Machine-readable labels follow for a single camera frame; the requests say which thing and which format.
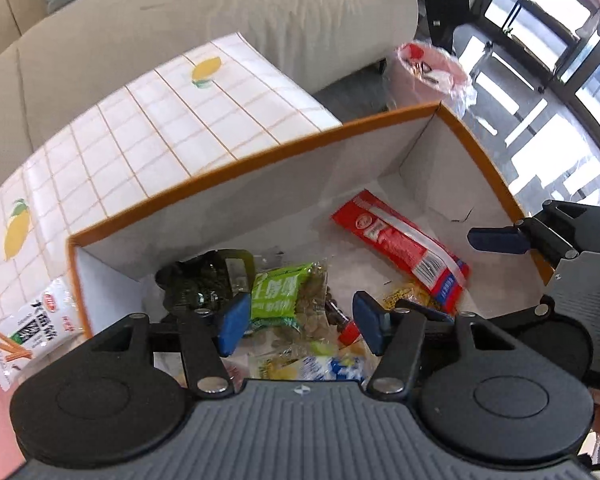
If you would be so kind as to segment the beige sofa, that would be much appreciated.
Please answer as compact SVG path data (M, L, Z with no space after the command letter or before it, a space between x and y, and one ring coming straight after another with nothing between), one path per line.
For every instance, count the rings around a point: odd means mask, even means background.
M309 92L411 40L417 0L0 0L0 186L68 122L187 50L238 32Z

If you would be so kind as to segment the red dates snack packet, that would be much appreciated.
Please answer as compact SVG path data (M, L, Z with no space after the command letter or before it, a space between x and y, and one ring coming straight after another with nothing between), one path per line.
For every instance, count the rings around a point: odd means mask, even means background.
M338 341L343 347L349 347L358 340L361 335L358 326L338 307L336 300L330 295L325 299L325 314L328 324L336 327Z

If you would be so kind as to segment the black seaweed snack packet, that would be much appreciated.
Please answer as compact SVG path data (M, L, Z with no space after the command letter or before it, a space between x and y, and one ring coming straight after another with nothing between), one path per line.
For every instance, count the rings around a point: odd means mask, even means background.
M163 307L174 315L208 309L216 312L238 292L250 292L256 278L253 255L243 249L210 250L167 264L155 274Z

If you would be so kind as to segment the white carrot stick snack packet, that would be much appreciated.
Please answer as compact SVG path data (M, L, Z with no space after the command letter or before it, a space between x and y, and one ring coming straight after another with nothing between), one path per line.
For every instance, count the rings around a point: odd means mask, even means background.
M0 388L10 390L24 372L83 333L79 310L63 278L0 321Z

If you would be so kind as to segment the red white snack packet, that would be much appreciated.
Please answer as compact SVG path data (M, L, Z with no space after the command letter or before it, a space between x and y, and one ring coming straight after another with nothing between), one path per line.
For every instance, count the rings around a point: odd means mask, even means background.
M369 190L344 203L332 214L332 220L419 281L443 312L457 312L469 266L416 223Z

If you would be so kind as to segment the pink white patterned tablecloth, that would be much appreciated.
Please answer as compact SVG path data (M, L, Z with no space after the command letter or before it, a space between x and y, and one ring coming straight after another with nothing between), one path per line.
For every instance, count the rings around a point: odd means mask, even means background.
M0 186L0 319L68 278L71 234L337 124L238 34L148 70L65 125Z

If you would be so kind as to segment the orange cardboard box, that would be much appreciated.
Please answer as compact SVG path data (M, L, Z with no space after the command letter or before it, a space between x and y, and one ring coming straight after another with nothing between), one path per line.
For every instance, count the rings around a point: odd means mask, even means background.
M385 295L401 273L338 228L332 214L363 190L466 262L460 307L490 318L536 304L552 267L536 253L476 252L474 226L510 226L524 211L469 129L441 104L349 122L189 179L70 236L73 293L87 335L149 306L148 280L168 263L216 248L279 249L323 260L348 306Z

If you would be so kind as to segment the blue white biscuit packet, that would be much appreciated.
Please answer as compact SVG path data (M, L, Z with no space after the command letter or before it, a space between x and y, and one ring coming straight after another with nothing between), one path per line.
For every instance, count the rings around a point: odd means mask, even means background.
M249 370L252 378L265 380L362 384L376 370L379 361L362 340L349 347L314 341L250 356Z

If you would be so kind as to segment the pink lined waste bin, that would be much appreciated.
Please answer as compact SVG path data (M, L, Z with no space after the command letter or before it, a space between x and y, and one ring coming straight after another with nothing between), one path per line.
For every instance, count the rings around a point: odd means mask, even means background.
M460 60L423 41L401 44L391 53L384 83L393 110L436 102L463 118L477 103L477 91Z

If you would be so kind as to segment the yellow crispy snack bag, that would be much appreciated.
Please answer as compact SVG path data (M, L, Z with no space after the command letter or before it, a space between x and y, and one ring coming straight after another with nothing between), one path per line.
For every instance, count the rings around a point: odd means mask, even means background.
M399 300L411 301L422 307L440 310L439 304L429 295L429 292L413 281L405 282L394 288L381 300L381 304L386 310L392 310Z

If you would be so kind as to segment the green nut snack packet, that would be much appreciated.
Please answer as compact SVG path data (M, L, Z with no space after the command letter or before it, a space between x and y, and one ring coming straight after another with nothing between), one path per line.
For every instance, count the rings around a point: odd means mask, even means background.
M272 328L304 341L328 341L334 331L325 308L327 279L327 268L321 262L259 273L251 289L250 330Z

